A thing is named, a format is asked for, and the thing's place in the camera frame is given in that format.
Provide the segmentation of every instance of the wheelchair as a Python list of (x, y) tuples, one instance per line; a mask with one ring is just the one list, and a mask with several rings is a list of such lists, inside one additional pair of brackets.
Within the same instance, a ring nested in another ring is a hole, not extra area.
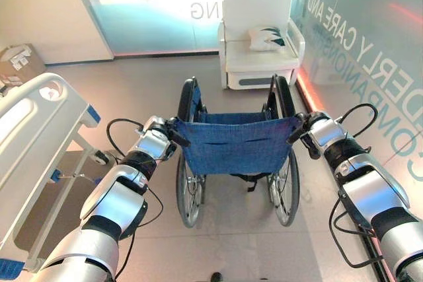
[(210, 174), (230, 174), (254, 183), (248, 192), (266, 178), (279, 222), (292, 224), (299, 202), (299, 173), (286, 141), (300, 121), (284, 77), (272, 77), (260, 112), (235, 114), (209, 114), (196, 78), (188, 79), (174, 124), (190, 142), (182, 148), (176, 171), (176, 200), (186, 227), (196, 224)]

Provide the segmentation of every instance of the white armchair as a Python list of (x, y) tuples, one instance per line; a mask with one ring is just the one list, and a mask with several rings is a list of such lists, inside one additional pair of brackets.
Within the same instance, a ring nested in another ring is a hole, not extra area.
[[(268, 88), (274, 74), (295, 83), (305, 41), (289, 17), (290, 8), (291, 0), (223, 0), (218, 29), (222, 88)], [(278, 27), (285, 46), (251, 51), (248, 30), (257, 26)]]

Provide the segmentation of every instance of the black cable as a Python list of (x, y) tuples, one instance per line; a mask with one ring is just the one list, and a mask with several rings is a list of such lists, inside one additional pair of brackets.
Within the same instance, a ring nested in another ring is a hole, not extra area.
[(358, 104), (357, 106), (355, 106), (355, 107), (353, 107), (353, 108), (351, 108), (350, 110), (348, 110), (340, 119), (339, 119), (339, 123), (342, 123), (344, 120), (345, 120), (345, 118), (347, 118), (348, 117), (348, 115), (349, 114), (351, 114), (354, 110), (356, 110), (357, 108), (361, 108), (361, 107), (369, 107), (369, 108), (371, 108), (372, 110), (373, 110), (373, 118), (371, 119), (371, 121), (363, 128), (363, 129), (361, 129), (359, 132), (357, 132), (355, 135), (353, 135), (353, 137), (355, 138), (355, 137), (357, 137), (357, 136), (359, 136), (359, 135), (361, 135), (365, 130), (367, 130), (368, 129), (368, 127), (370, 127), (371, 125), (373, 125), (374, 124), (374, 122), (376, 121), (376, 119), (377, 119), (377, 114), (378, 114), (378, 111), (377, 111), (377, 108), (375, 107), (375, 106), (373, 106), (372, 104), (369, 104), (369, 103), (364, 103), (364, 104)]
[(157, 201), (160, 203), (160, 206), (161, 206), (160, 212), (154, 218), (152, 218), (151, 220), (147, 221), (144, 224), (139, 225), (137, 228), (142, 227), (142, 226), (145, 226), (145, 225), (148, 225), (148, 224), (151, 224), (153, 221), (155, 221), (156, 219), (158, 219), (160, 217), (160, 215), (161, 215), (161, 213), (163, 212), (163, 209), (164, 209), (163, 203), (159, 199), (159, 196), (157, 196), (156, 193), (151, 190), (151, 188), (149, 188), (149, 190), (154, 195), (154, 197), (156, 197)]
[(354, 230), (348, 230), (348, 229), (344, 229), (342, 227), (339, 227), (337, 224), (339, 222), (339, 220), (341, 218), (343, 218), (343, 216), (345, 216), (346, 214), (348, 214), (347, 211), (343, 212), (342, 214), (340, 214), (339, 216), (337, 216), (337, 218), (335, 218), (335, 221), (333, 222), (333, 225), (336, 229), (338, 229), (339, 231), (345, 232), (347, 234), (358, 234), (360, 236), (366, 236), (366, 237), (371, 237), (371, 238), (375, 238), (376, 236), (370, 232), (360, 232), (360, 231), (354, 231)]
[(135, 125), (138, 125), (139, 128), (143, 129), (143, 125), (139, 122), (136, 122), (135, 120), (131, 120), (131, 119), (127, 119), (127, 118), (116, 118), (113, 119), (111, 122), (109, 122), (107, 124), (106, 127), (106, 134), (107, 134), (107, 139), (109, 140), (109, 142), (112, 144), (112, 146), (114, 147), (114, 149), (116, 151), (119, 152), (120, 155), (122, 155), (123, 157), (125, 156), (125, 154), (119, 149), (119, 147), (115, 144), (115, 142), (113, 141), (112, 136), (110, 135), (110, 127), (112, 126), (112, 124), (114, 124), (115, 122), (130, 122), (133, 123)]
[(130, 248), (128, 249), (128, 253), (126, 254), (126, 258), (125, 258), (125, 262), (122, 265), (122, 267), (120, 268), (119, 272), (116, 274), (116, 276), (114, 277), (114, 280), (116, 282), (116, 280), (118, 279), (119, 275), (123, 272), (123, 270), (125, 269), (126, 265), (128, 264), (128, 260), (130, 258), (130, 254), (132, 251), (132, 247), (134, 246), (134, 240), (135, 240), (135, 232), (137, 231), (137, 228), (135, 228), (134, 233), (132, 234), (132, 239), (131, 239), (131, 244), (130, 244)]
[(346, 263), (347, 263), (350, 267), (353, 267), (354, 269), (357, 269), (357, 268), (359, 268), (359, 267), (365, 267), (365, 266), (367, 266), (367, 265), (369, 265), (369, 264), (372, 264), (372, 263), (374, 263), (374, 262), (381, 261), (381, 260), (383, 259), (383, 257), (382, 257), (382, 256), (378, 256), (378, 257), (376, 257), (376, 258), (373, 258), (373, 259), (370, 259), (370, 260), (364, 261), (364, 262), (362, 262), (362, 263), (360, 263), (360, 264), (352, 264), (352, 263), (350, 262), (350, 260), (346, 257), (346, 254), (345, 254), (344, 250), (342, 249), (342, 247), (341, 247), (341, 245), (340, 245), (340, 243), (339, 243), (338, 239), (336, 239), (335, 233), (333, 232), (333, 228), (332, 228), (333, 215), (335, 214), (335, 210), (336, 210), (336, 208), (338, 207), (338, 205), (339, 205), (339, 203), (340, 203), (340, 202), (341, 202), (341, 200), (338, 198), (338, 200), (336, 201), (336, 203), (335, 203), (334, 207), (332, 208), (332, 211), (330, 212), (330, 216), (329, 216), (329, 231), (330, 231), (330, 234), (332, 235), (332, 238), (333, 238), (333, 240), (335, 241), (335, 244), (336, 244), (336, 246), (338, 247), (338, 249), (339, 249), (339, 251), (340, 251), (340, 253), (341, 253), (342, 257), (344, 258), (345, 262), (346, 262)]
[(130, 244), (130, 247), (129, 247), (129, 249), (128, 249), (128, 253), (126, 254), (125, 262), (124, 262), (124, 264), (122, 265), (122, 267), (120, 268), (119, 272), (116, 274), (116, 276), (115, 276), (115, 278), (114, 278), (115, 282), (116, 282), (116, 280), (118, 279), (119, 275), (120, 275), (120, 274), (123, 272), (123, 270), (125, 269), (126, 265), (128, 264), (128, 260), (129, 260), (129, 258), (130, 258), (130, 254), (131, 254), (131, 251), (132, 251), (132, 247), (134, 246), (135, 232), (136, 232), (137, 228), (142, 227), (142, 226), (145, 226), (145, 225), (148, 225), (148, 224), (151, 224), (153, 221), (155, 221), (157, 218), (159, 218), (159, 217), (160, 217), (160, 215), (161, 215), (161, 213), (163, 212), (164, 207), (163, 207), (163, 203), (161, 202), (161, 200), (160, 200), (159, 196), (157, 196), (157, 195), (156, 195), (156, 193), (155, 193), (155, 192), (153, 192), (153, 191), (151, 190), (151, 188), (149, 188), (149, 190), (150, 190), (150, 192), (151, 192), (151, 193), (152, 193), (152, 194), (156, 197), (157, 201), (160, 203), (160, 206), (161, 206), (160, 212), (159, 212), (159, 213), (158, 213), (158, 214), (157, 214), (154, 218), (152, 218), (151, 220), (149, 220), (149, 221), (147, 221), (146, 223), (141, 224), (141, 225), (139, 225), (139, 226), (137, 226), (137, 227), (135, 228), (134, 233), (132, 234), (131, 244)]
[(116, 164), (119, 164), (119, 161), (122, 160), (118, 158), (116, 155), (113, 155), (113, 153), (111, 153), (110, 151), (105, 151), (105, 153), (108, 153), (109, 155), (111, 155), (114, 158), (114, 162), (116, 162)]

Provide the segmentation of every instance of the glass partition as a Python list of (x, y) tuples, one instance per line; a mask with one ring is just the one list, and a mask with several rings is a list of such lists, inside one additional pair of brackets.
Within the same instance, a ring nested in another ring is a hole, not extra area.
[(89, 0), (115, 55), (217, 50), (222, 0)]
[[(301, 80), (313, 103), (332, 116), (359, 103), (377, 107), (358, 141), (372, 146), (423, 217), (423, 0), (301, 1)], [(346, 125), (358, 131), (370, 119), (371, 111), (357, 111)]]

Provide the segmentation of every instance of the silver robot arm segment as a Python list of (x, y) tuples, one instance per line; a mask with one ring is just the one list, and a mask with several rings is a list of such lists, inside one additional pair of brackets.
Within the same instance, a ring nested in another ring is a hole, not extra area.
[(176, 143), (188, 145), (170, 121), (151, 117), (135, 145), (93, 190), (81, 210), (81, 224), (56, 246), (32, 280), (115, 281), (118, 241), (131, 236), (147, 211), (143, 194), (157, 163)]
[(353, 220), (374, 230), (389, 269), (399, 281), (423, 281), (423, 222), (412, 215), (401, 185), (338, 122), (322, 112), (301, 114), (301, 139), (310, 157), (324, 156)]

